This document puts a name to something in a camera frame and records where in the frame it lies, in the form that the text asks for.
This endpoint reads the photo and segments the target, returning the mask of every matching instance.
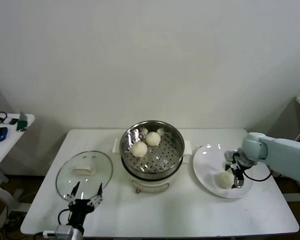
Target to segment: white wall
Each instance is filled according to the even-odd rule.
[[[0,109],[36,115],[8,173],[73,128],[267,132],[299,90],[300,0],[0,0]]]

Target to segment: robotic hand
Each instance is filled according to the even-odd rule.
[[[71,194],[67,194],[66,200],[71,217],[67,225],[59,225],[55,231],[41,232],[45,239],[53,238],[58,240],[81,240],[84,234],[84,221],[86,215],[92,213],[102,201],[102,183],[99,186],[97,195],[91,199],[75,199],[80,182],[72,189]]]
[[[234,175],[232,188],[241,188],[244,185],[244,176],[249,178],[245,170],[258,162],[265,163],[272,170],[300,182],[300,142],[251,132],[243,140],[238,151],[227,151],[224,155],[225,170],[231,168]]]

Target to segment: table leg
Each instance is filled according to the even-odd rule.
[[[7,207],[4,208],[4,210],[0,215],[0,228],[4,226],[7,219],[7,215],[9,216],[9,214],[12,211],[24,212],[24,213],[28,212],[31,204],[18,202],[18,199],[20,198],[23,191],[24,191],[23,189],[19,188],[15,190],[13,195],[11,195],[9,192],[7,192],[6,190],[0,187],[0,200],[8,206],[8,208]]]
[[[0,185],[2,183],[7,184],[8,182],[9,182],[9,178],[7,178],[6,175],[0,169]]]

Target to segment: black cable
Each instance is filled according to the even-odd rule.
[[[236,160],[235,160],[235,156],[240,156],[240,155],[239,155],[239,153],[234,153],[233,156],[232,156],[232,159],[233,159],[234,161],[236,161]],[[254,179],[254,178],[252,178],[252,177],[249,177],[249,176],[245,173],[245,171],[242,171],[243,175],[244,175],[247,179],[253,180],[253,181],[255,181],[255,182],[264,182],[264,181],[268,180],[268,179],[271,177],[271,175],[272,175],[273,172],[274,172],[274,171],[271,170],[271,171],[270,171],[270,174],[269,174],[266,178],[264,178],[264,179]]]
[[[0,124],[1,124],[1,123],[3,123],[6,120],[6,118],[8,117],[8,114],[6,112],[4,112],[4,111],[0,111],[0,114],[4,114],[5,115],[5,117],[0,117],[1,118]]]
[[[8,236],[7,231],[5,231],[5,237],[6,237],[7,239],[9,239],[9,240],[21,240],[21,239],[24,239],[24,238],[26,238],[26,237],[29,237],[29,235],[24,235],[24,236],[19,237],[19,238],[11,238],[11,237]]]
[[[58,223],[59,223],[59,225],[62,225],[61,221],[60,221],[60,216],[61,216],[62,213],[66,212],[66,211],[70,211],[70,209],[69,208],[63,209],[61,212],[59,212],[59,215],[58,215]]]
[[[44,235],[43,231],[37,232],[35,235],[33,235],[33,240],[36,240],[36,236],[43,236],[43,235]]]

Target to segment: metal rim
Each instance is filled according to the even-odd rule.
[[[142,177],[140,177],[140,176],[135,175],[133,172],[131,172],[131,171],[127,168],[127,166],[126,166],[125,163],[124,163],[123,158],[121,157],[122,165],[124,166],[125,170],[126,170],[130,175],[132,175],[133,177],[135,177],[135,178],[137,178],[137,179],[139,179],[139,180],[147,181],[147,182],[158,182],[158,181],[161,181],[161,180],[164,180],[164,179],[167,179],[167,178],[171,177],[173,174],[175,174],[175,173],[178,171],[178,169],[180,168],[180,166],[181,166],[181,164],[182,164],[182,162],[183,162],[183,159],[184,159],[184,158],[181,157],[180,164],[175,168],[175,171],[173,171],[173,172],[170,173],[169,175],[164,176],[164,177],[162,177],[162,178],[158,178],[158,179],[144,179],[144,178],[142,178]]]
[[[109,159],[110,164],[111,164],[111,174],[110,174],[109,180],[106,182],[106,184],[104,185],[104,187],[103,187],[102,189],[105,189],[106,186],[108,185],[108,183],[110,182],[110,180],[111,180],[111,178],[112,178],[112,175],[113,175],[113,173],[114,173],[114,165],[113,165],[113,163],[112,163],[112,161],[111,161],[111,158],[110,158],[107,154],[105,154],[104,152],[102,152],[102,151],[97,151],[97,150],[92,150],[92,151],[82,151],[82,152],[80,152],[80,153],[78,153],[78,154],[76,154],[76,155],[73,155],[70,159],[68,159],[67,161],[65,161],[65,163],[62,164],[62,166],[60,167],[60,169],[59,169],[59,171],[58,171],[58,173],[57,173],[57,175],[56,175],[56,177],[55,177],[55,183],[54,183],[54,184],[55,184],[55,189],[56,189],[57,193],[59,194],[59,196],[60,196],[63,200],[66,200],[66,199],[64,199],[64,198],[62,197],[62,194],[59,192],[58,187],[57,187],[57,181],[58,181],[58,177],[59,177],[59,173],[60,173],[61,169],[66,165],[66,163],[67,163],[68,161],[70,161],[71,159],[73,159],[75,156],[78,156],[78,155],[84,154],[84,153],[91,153],[91,152],[103,154],[103,155],[105,155],[105,156]],[[98,194],[98,192],[97,192],[95,195],[93,195],[92,197],[90,197],[89,199],[94,198],[95,196],[97,196],[97,194]]]
[[[138,129],[138,128],[142,128],[142,127],[145,127],[146,129],[148,129],[149,131],[153,131],[151,129],[151,127],[149,125],[153,124],[154,125],[154,129],[156,128],[160,128],[160,126],[162,126],[164,129],[168,129],[168,130],[171,130],[171,135],[170,136],[165,136],[167,138],[167,141],[169,144],[169,141],[172,141],[172,139],[175,139],[176,141],[174,141],[173,143],[175,144],[175,146],[177,148],[172,148],[173,150],[176,151],[176,153],[178,155],[176,155],[177,159],[175,160],[175,164],[174,165],[165,165],[164,166],[164,169],[162,171],[158,171],[156,172],[154,170],[154,172],[141,172],[141,175],[143,176],[140,176],[138,175],[138,170],[136,170],[134,172],[134,169],[133,169],[133,166],[130,165],[128,162],[127,162],[127,158],[128,156],[126,156],[127,154],[127,151],[125,150],[125,145],[127,144],[127,135],[133,133],[133,131],[135,129]],[[163,121],[159,121],[159,120],[147,120],[147,121],[141,121],[139,123],[136,123],[134,125],[132,125],[131,127],[129,127],[122,135],[121,137],[121,140],[120,140],[120,155],[121,155],[121,161],[122,161],[122,164],[124,166],[124,168],[132,175],[134,176],[135,178],[137,179],[140,179],[140,180],[143,180],[143,181],[150,181],[150,182],[156,182],[156,181],[160,181],[160,180],[164,180],[170,176],[172,176],[180,167],[180,165],[182,164],[182,161],[183,161],[183,154],[184,154],[184,150],[185,150],[185,142],[184,142],[184,139],[183,139],[183,136],[182,134],[179,132],[179,130],[177,128],[175,128],[174,126],[172,126],[171,124],[167,123],[167,122],[163,122]]]

